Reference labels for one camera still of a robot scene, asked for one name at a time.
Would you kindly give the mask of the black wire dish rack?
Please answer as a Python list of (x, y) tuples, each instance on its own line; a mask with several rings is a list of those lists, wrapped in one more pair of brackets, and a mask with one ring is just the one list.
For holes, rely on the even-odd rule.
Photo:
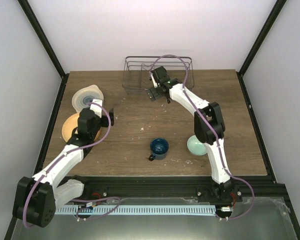
[(124, 61), (122, 87), (128, 94), (143, 94), (155, 82), (163, 83), (173, 79), (183, 82), (185, 78), (185, 86), (193, 89), (193, 61), (188, 56), (127, 56)]

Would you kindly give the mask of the dark blue ceramic mug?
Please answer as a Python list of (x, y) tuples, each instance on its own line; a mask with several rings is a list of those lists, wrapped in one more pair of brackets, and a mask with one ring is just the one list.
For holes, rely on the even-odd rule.
[(160, 161), (166, 158), (169, 151), (169, 143), (164, 138), (155, 138), (151, 141), (150, 145), (149, 161)]

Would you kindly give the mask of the light green patterned bowl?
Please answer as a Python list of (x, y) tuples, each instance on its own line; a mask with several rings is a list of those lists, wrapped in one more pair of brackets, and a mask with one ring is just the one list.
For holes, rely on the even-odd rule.
[(195, 135), (192, 135), (187, 140), (188, 151), (195, 156), (204, 156), (207, 154), (206, 146), (200, 142)]

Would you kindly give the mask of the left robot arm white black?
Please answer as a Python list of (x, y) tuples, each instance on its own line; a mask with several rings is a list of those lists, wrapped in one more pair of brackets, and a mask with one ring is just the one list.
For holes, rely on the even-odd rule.
[(19, 180), (13, 204), (12, 215), (22, 221), (27, 229), (46, 227), (55, 211), (74, 199), (87, 202), (92, 189), (81, 180), (72, 178), (62, 184), (62, 180), (101, 143), (95, 140), (101, 128), (108, 130), (114, 125), (114, 111), (106, 111), (94, 103), (79, 113), (77, 128), (72, 130), (70, 139), (63, 150), (44, 169), (32, 177)]

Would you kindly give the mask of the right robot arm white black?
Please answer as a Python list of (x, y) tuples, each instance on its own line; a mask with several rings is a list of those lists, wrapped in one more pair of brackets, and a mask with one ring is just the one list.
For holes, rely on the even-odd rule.
[(146, 93), (151, 101), (166, 97), (168, 103), (173, 100), (193, 115), (194, 134), (207, 150), (211, 178), (214, 181), (211, 187), (213, 198), (219, 202), (226, 200), (234, 185), (225, 154), (225, 123), (220, 105), (201, 99), (176, 78), (156, 80), (151, 76), (150, 79), (153, 86)]

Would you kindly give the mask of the translucent white bowl with spout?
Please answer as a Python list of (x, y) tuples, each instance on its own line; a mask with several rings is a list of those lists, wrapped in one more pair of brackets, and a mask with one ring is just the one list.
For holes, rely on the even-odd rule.
[(87, 108), (88, 103), (93, 99), (104, 100), (104, 95), (99, 87), (95, 84), (78, 90), (72, 97), (71, 103), (77, 113)]

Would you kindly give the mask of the orange plastic plate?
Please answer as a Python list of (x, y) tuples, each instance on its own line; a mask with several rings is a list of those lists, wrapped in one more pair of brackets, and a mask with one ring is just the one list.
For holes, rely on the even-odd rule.
[(71, 115), (62, 126), (62, 137), (70, 144), (81, 142), (90, 145), (100, 135), (101, 118), (94, 113), (75, 113)]

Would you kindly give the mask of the black aluminium frame rail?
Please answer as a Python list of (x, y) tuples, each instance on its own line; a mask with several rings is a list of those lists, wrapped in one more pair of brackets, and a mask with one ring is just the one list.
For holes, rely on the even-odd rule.
[(120, 198), (198, 198), (200, 201), (216, 201), (217, 194), (230, 193), (237, 197), (251, 197), (250, 188), (243, 182), (231, 180), (231, 186), (221, 190), (208, 176), (66, 176), (58, 184), (70, 179), (82, 180), (83, 196), (87, 200), (93, 195)]

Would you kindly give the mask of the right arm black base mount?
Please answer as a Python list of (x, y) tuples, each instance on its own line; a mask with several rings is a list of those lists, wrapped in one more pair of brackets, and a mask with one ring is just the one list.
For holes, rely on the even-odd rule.
[(243, 201), (243, 198), (233, 190), (226, 190), (222, 193), (216, 185), (199, 185), (195, 188), (195, 192), (202, 202), (230, 203), (235, 201), (240, 203)]

